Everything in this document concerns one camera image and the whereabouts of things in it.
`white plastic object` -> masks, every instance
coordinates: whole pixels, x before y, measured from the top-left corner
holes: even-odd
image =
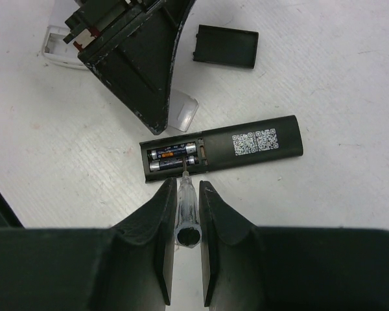
[[[64,37],[69,34],[69,28],[65,25],[73,12],[79,6],[73,0],[55,0],[49,26],[42,47],[42,54],[50,62],[73,69],[86,69],[78,59],[78,50],[73,43],[66,44]]]
[[[181,91],[172,89],[169,104],[169,126],[187,132],[198,107],[197,100]]]
[[[178,190],[174,237],[179,246],[187,248],[194,248],[202,239],[196,190],[187,171],[183,173]]]

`transparent screwdriver handle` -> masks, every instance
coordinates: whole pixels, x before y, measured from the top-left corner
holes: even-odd
[[[188,172],[183,173],[177,201],[176,229],[177,244],[194,248],[202,237],[197,196]]]

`white table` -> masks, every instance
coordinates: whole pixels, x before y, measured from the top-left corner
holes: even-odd
[[[27,227],[108,227],[160,186],[139,151],[155,137],[39,55],[52,5],[0,0],[0,191]],[[193,62],[199,24],[258,31],[255,69]],[[389,0],[198,0],[173,88],[200,103],[190,132],[297,116],[303,157],[193,178],[254,223],[389,229]],[[199,247],[176,252],[168,310],[202,310]]]

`battery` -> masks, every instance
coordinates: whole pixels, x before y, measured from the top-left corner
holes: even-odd
[[[199,159],[196,156],[190,155],[185,158],[187,166],[195,165],[199,163]],[[170,170],[172,168],[183,167],[183,159],[168,159],[168,160],[157,160],[150,163],[150,171],[157,172],[159,170]]]
[[[151,160],[165,159],[168,157],[185,156],[186,154],[194,154],[197,152],[195,143],[177,144],[161,149],[149,150],[148,158]]]

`qr code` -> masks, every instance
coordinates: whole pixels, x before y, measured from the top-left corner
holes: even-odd
[[[233,135],[232,141],[236,156],[279,148],[277,133],[273,128],[255,133]]]

